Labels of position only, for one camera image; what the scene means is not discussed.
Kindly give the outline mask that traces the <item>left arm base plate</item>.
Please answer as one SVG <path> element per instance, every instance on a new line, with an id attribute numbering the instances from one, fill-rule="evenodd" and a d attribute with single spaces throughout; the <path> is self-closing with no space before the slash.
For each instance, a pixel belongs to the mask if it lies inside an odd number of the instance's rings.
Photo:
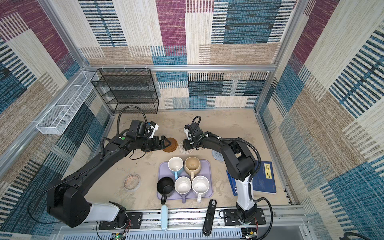
<path id="1" fill-rule="evenodd" d="M 126 216 L 127 219 L 121 227 L 114 222 L 101 221 L 98 230 L 128 230 L 141 227 L 143 212 L 126 212 Z"/>

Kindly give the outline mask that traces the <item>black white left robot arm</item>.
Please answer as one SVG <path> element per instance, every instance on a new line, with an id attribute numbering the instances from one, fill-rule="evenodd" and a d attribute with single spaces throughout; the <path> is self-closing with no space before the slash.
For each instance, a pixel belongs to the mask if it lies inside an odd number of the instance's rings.
<path id="1" fill-rule="evenodd" d="M 108 144 L 88 163 L 63 180 L 52 181 L 47 193 L 47 212 L 74 228 L 84 222 L 103 221 L 117 229 L 126 225 L 126 208 L 115 202 L 91 203 L 85 195 L 114 164 L 135 150 L 151 152 L 171 145 L 165 136 L 156 136 L 155 122 L 133 120 L 129 129 L 117 131 Z"/>

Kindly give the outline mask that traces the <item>multicolour woven round coaster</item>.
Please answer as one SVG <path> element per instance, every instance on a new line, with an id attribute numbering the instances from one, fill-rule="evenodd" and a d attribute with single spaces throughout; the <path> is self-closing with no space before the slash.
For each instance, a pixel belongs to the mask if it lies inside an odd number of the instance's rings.
<path id="1" fill-rule="evenodd" d="M 191 150 L 186 150 L 184 148 L 184 145 L 183 145 L 183 142 L 181 142 L 179 145 L 178 145 L 178 150 L 181 154 L 184 154 L 184 155 L 188 155 L 188 154 L 191 154 L 194 149 L 191 149 Z"/>

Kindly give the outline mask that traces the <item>white mug blue handle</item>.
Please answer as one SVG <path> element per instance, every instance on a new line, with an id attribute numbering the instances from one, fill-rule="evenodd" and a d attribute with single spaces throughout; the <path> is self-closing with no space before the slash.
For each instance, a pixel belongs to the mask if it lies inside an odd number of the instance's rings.
<path id="1" fill-rule="evenodd" d="M 184 161 L 180 157 L 173 157 L 168 161 L 168 168 L 177 180 L 184 170 Z"/>

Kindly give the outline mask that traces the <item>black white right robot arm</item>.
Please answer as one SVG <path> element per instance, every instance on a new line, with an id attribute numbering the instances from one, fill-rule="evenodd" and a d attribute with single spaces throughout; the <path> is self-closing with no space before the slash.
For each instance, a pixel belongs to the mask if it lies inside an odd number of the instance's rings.
<path id="1" fill-rule="evenodd" d="M 235 179 L 238 199 L 237 215 L 242 224 L 254 219 L 257 204 L 254 199 L 253 177 L 261 168 L 261 156 L 258 150 L 241 138 L 221 138 L 211 132 L 196 134 L 185 130 L 187 138 L 183 140 L 185 150 L 211 149 L 222 154 L 228 173 Z"/>

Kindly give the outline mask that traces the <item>blue-grey woven round coaster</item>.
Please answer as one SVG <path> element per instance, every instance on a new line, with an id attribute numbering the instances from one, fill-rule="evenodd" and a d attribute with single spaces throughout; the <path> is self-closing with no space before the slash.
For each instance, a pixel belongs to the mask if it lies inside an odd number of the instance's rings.
<path id="1" fill-rule="evenodd" d="M 224 157 L 223 157 L 223 155 L 221 153 L 212 150 L 212 155 L 213 155 L 215 160 L 220 161 L 220 162 L 224 161 Z"/>

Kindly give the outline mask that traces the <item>beige ceramic mug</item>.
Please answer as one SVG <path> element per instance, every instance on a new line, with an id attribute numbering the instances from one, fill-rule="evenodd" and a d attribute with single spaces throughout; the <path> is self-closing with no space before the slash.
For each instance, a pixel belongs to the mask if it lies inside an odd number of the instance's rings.
<path id="1" fill-rule="evenodd" d="M 201 168 L 201 162 L 196 157 L 189 157 L 184 162 L 184 170 L 190 176 L 191 181 L 200 173 Z"/>

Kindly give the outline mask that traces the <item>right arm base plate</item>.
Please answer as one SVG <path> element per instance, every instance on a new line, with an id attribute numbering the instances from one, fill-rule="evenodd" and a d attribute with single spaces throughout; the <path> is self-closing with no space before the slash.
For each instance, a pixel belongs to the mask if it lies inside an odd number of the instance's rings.
<path id="1" fill-rule="evenodd" d="M 236 209 L 224 209 L 219 213 L 220 217 L 224 219 L 225 226 L 241 226 L 241 225 L 266 225 L 266 218 L 264 211 L 257 208 L 256 211 L 248 211 L 242 213 Z"/>

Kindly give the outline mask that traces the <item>dark brown wooden coaster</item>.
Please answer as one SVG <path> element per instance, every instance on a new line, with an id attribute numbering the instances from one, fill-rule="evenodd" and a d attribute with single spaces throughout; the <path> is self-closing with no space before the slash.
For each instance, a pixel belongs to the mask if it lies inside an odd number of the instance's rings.
<path id="1" fill-rule="evenodd" d="M 174 138 L 167 138 L 166 144 L 167 144 L 167 147 L 163 149 L 163 151 L 166 153 L 171 153 L 175 151 L 178 147 L 178 142 Z"/>

